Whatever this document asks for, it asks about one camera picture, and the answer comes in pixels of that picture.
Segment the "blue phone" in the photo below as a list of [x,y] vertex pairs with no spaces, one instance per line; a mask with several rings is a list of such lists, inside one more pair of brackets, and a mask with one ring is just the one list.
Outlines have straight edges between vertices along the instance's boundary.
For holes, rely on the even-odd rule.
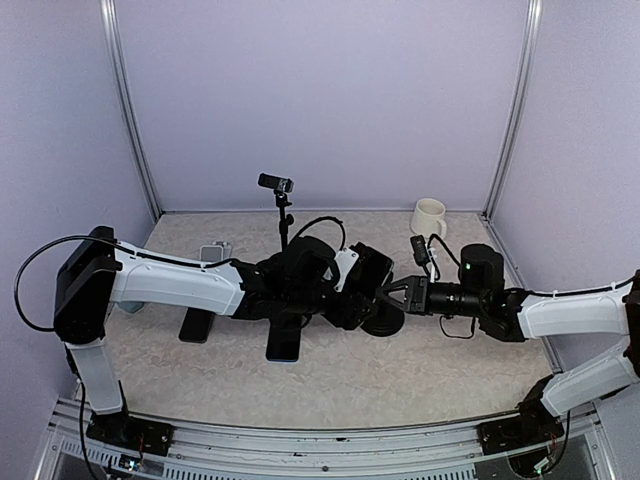
[[301,326],[291,325],[269,328],[266,359],[270,362],[295,363],[299,360]]

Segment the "black tall phone stand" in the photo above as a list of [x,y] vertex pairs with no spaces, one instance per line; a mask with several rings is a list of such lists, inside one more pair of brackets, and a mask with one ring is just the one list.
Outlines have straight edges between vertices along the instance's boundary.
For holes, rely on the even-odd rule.
[[293,216],[286,211],[292,205],[288,195],[293,191],[294,182],[290,178],[261,173],[258,177],[258,185],[273,191],[275,205],[279,212],[280,244],[281,249],[284,250],[288,245],[289,227],[294,223]]

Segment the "silver folding phone stand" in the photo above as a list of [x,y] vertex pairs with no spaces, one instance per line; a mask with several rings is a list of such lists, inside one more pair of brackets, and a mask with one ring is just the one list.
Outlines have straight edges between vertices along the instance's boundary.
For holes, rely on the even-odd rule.
[[199,259],[201,262],[217,263],[229,259],[232,252],[233,246],[229,242],[216,241],[200,247]]

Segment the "black phone red case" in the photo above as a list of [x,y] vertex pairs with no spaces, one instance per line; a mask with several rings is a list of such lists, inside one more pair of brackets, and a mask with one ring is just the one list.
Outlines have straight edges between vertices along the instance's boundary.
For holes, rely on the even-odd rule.
[[178,338],[184,343],[203,344],[211,331],[215,314],[208,310],[188,308]]

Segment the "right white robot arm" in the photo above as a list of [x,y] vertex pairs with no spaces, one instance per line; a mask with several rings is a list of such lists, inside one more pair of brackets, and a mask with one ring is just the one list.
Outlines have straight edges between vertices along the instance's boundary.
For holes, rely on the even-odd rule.
[[538,293],[508,289],[502,255],[485,244],[461,249],[458,280],[435,282],[409,276],[378,289],[377,296],[412,315],[474,318],[488,336],[502,342],[610,333],[620,341],[558,375],[539,381],[518,406],[511,433],[535,442],[555,419],[639,381],[639,278],[584,291]]

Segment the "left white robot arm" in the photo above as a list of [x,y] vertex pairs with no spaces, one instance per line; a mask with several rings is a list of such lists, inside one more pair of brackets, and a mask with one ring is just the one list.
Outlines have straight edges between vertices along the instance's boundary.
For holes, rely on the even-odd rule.
[[376,290],[392,277],[393,261],[363,243],[338,251],[297,236],[256,264],[229,258],[195,262],[118,242],[97,227],[60,268],[54,331],[69,350],[102,430],[121,445],[140,434],[106,350],[104,322],[114,303],[138,302],[209,311],[270,323],[266,357],[299,358],[301,331],[314,315],[351,331],[382,319]]

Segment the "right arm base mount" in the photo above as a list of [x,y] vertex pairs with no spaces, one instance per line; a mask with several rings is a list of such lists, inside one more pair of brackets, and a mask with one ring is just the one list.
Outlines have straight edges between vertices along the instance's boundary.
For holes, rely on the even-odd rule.
[[477,427],[484,455],[520,449],[559,438],[565,429],[559,416],[542,404],[544,388],[553,378],[539,380],[517,405],[517,415],[502,420],[480,423]]

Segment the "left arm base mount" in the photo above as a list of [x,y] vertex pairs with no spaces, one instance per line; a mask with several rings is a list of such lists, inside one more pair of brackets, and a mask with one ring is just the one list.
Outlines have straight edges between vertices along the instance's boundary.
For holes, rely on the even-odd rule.
[[166,457],[173,439],[174,427],[165,422],[143,419],[129,413],[124,394],[123,405],[116,413],[93,413],[86,430],[89,439],[107,445]]

